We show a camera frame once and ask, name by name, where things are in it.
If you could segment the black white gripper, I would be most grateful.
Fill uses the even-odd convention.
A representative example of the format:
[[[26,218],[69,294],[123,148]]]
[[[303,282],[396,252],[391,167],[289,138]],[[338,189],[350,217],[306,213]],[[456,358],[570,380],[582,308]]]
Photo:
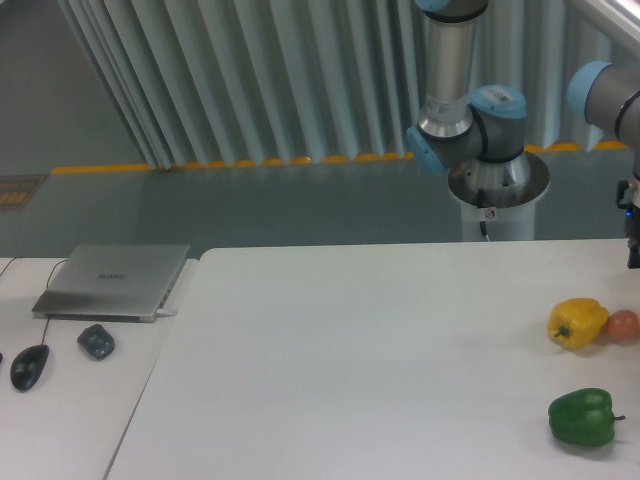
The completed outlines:
[[[627,267],[639,268],[639,180],[619,181],[616,190],[616,206],[625,211],[624,234],[629,256]]]

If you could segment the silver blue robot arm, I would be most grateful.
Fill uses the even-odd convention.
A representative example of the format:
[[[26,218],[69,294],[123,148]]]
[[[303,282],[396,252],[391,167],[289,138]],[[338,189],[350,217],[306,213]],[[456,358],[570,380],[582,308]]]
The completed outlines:
[[[524,148],[524,95],[506,85],[471,98],[473,37],[489,1],[415,1],[429,20],[426,102],[406,139],[427,171],[448,171],[461,210],[463,241],[532,240],[536,203],[546,193],[546,164]],[[567,1],[610,39],[639,57],[639,1]],[[571,78],[566,100],[589,125],[634,152],[633,177],[618,182],[626,213],[627,267],[639,269],[639,65],[593,61]]]

